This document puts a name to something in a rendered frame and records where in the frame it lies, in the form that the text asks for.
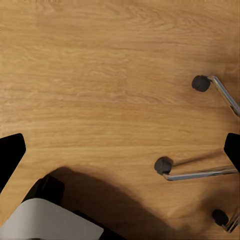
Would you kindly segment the swivel chair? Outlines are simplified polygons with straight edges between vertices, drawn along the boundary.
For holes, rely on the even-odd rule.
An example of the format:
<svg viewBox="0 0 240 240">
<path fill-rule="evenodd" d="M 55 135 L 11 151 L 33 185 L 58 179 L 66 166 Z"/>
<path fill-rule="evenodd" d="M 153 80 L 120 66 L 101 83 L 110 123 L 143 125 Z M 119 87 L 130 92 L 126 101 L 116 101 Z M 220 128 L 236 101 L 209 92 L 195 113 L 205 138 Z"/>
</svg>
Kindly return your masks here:
<svg viewBox="0 0 240 240">
<path fill-rule="evenodd" d="M 192 87 L 200 92 L 206 92 L 211 82 L 215 85 L 225 102 L 227 103 L 228 107 L 240 123 L 240 107 L 233 99 L 231 94 L 228 92 L 224 84 L 216 75 L 212 76 L 204 76 L 204 75 L 197 75 L 194 80 L 192 81 Z M 167 161 L 166 159 L 158 159 L 154 165 L 154 169 L 157 171 L 158 174 L 164 176 L 167 181 L 179 181 L 179 180 L 187 180 L 187 179 L 196 179 L 196 178 L 204 178 L 204 177 L 211 177 L 211 176 L 220 176 L 220 175 L 230 175 L 230 174 L 238 174 L 239 171 L 234 165 L 229 166 L 222 166 L 222 167 L 215 167 L 209 169 L 202 169 L 202 170 L 195 170 L 195 171 L 188 171 L 188 172 L 180 172 L 170 174 L 172 170 L 172 164 Z M 240 204 L 238 205 L 236 211 L 234 212 L 231 220 L 229 221 L 229 217 L 227 214 L 217 209 L 212 213 L 212 217 L 214 221 L 219 225 L 222 226 L 228 233 L 231 233 L 236 226 L 240 223 Z"/>
</svg>

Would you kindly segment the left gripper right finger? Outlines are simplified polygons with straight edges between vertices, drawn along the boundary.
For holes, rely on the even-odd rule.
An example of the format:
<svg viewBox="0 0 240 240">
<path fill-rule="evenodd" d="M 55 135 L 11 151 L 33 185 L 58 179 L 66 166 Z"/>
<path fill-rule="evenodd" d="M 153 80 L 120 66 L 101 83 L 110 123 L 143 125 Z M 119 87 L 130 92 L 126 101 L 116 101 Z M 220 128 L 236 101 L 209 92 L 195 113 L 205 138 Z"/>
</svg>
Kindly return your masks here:
<svg viewBox="0 0 240 240">
<path fill-rule="evenodd" d="M 227 135 L 224 151 L 240 173 L 240 135 L 229 133 Z"/>
</svg>

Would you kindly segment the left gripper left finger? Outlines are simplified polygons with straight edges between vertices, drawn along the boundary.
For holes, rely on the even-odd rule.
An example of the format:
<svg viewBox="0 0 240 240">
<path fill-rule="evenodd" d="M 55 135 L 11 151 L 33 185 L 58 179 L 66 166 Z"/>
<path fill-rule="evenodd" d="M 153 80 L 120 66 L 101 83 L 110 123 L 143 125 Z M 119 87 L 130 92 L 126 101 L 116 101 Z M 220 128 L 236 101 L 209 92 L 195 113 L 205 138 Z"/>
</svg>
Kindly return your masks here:
<svg viewBox="0 0 240 240">
<path fill-rule="evenodd" d="M 26 152 L 21 133 L 0 138 L 0 193 Z"/>
</svg>

